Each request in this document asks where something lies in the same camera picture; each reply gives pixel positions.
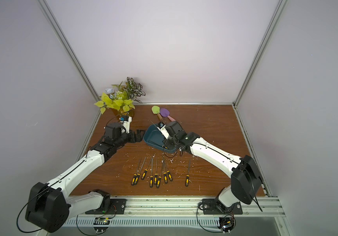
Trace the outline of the teal plastic storage box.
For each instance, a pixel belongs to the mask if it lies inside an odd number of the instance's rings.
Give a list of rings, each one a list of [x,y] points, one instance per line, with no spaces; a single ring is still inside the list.
[[[172,143],[172,141],[168,141],[154,124],[148,127],[144,134],[143,140],[147,145],[166,153],[173,154],[177,151],[177,148]]]

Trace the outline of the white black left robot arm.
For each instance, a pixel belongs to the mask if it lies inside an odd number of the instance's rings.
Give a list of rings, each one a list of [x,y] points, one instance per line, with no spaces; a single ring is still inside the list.
[[[120,148],[143,140],[145,130],[132,131],[129,126],[129,122],[107,125],[102,138],[77,163],[49,182],[34,185],[27,205],[23,207],[26,210],[25,220],[53,233],[67,219],[87,211],[108,213],[112,209],[108,192],[95,189],[81,196],[71,196],[71,193]]]

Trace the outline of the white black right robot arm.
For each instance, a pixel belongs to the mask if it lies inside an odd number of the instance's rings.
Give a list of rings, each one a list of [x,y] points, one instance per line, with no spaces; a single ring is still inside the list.
[[[169,145],[200,157],[230,177],[230,186],[222,189],[214,200],[219,212],[231,212],[232,206],[238,202],[259,205],[256,194],[263,180],[252,157],[228,153],[194,132],[186,133],[178,122],[160,123],[158,129],[165,138],[164,147]]]

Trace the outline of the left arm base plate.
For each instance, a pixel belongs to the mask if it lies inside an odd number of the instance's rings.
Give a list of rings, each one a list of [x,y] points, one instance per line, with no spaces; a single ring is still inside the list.
[[[126,208],[126,199],[111,198],[106,204],[102,204],[98,209],[92,209],[86,211],[85,214],[111,214],[111,215],[123,215]]]

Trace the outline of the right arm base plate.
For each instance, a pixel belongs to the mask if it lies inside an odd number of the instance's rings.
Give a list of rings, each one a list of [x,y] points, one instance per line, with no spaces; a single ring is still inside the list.
[[[240,202],[232,204],[230,207],[226,207],[220,201],[211,198],[202,199],[200,202],[200,209],[206,215],[242,215],[243,210]]]

